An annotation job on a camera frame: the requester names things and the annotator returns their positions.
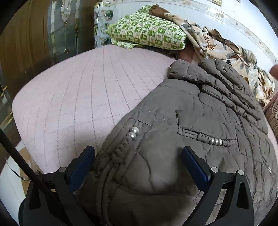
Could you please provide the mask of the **grey quilted puffer jacket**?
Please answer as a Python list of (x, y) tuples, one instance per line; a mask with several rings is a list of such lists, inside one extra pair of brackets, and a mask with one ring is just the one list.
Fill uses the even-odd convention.
[(209, 166), (242, 170), (254, 223), (277, 198), (277, 158), (261, 106), (222, 60), (177, 60), (167, 78), (113, 128), (79, 200), (94, 225), (181, 225), (201, 192), (181, 161), (189, 146)]

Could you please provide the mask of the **pink quilted mattress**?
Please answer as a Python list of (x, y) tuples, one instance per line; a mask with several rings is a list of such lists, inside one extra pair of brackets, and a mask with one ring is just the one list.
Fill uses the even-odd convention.
[(38, 167), (55, 172), (105, 138), (165, 78), (174, 58), (145, 48), (106, 45), (37, 75), (15, 96), (21, 139)]

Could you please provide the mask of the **striped brown sofa cushion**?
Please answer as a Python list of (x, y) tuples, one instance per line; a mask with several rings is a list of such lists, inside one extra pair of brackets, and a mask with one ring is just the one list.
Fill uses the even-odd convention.
[(276, 93), (271, 101), (264, 109), (264, 115), (277, 139), (278, 132), (278, 93)]

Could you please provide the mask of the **leaf print blanket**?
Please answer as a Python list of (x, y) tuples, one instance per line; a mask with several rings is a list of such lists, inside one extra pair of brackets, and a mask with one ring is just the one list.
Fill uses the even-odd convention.
[(275, 89), (274, 78), (269, 72), (257, 66), (257, 59), (252, 51), (223, 38), (215, 29), (201, 28), (197, 23), (174, 15), (159, 5), (153, 5), (149, 14), (172, 21), (181, 28), (200, 60), (205, 58), (223, 60), (232, 65), (247, 81), (263, 108), (271, 101)]

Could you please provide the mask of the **dark wooden glass cabinet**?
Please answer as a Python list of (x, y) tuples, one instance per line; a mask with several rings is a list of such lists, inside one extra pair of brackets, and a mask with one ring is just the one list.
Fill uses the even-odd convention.
[(17, 93), (34, 77), (94, 49), (94, 5), (26, 1), (15, 12), (1, 33), (1, 88), (11, 110)]

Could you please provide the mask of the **green checkered pillow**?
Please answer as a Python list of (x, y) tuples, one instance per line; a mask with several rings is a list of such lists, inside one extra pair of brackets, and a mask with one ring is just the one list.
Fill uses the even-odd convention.
[(186, 34), (175, 23), (150, 15), (144, 5), (136, 13), (126, 15), (109, 25), (107, 31), (113, 45), (132, 49), (151, 46), (166, 50), (183, 50)]

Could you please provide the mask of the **clear plastic bag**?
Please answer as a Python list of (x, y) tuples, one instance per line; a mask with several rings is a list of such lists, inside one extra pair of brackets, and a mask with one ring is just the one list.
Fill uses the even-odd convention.
[(109, 44), (108, 27), (113, 23), (114, 4), (112, 1), (100, 1), (94, 6), (94, 48)]

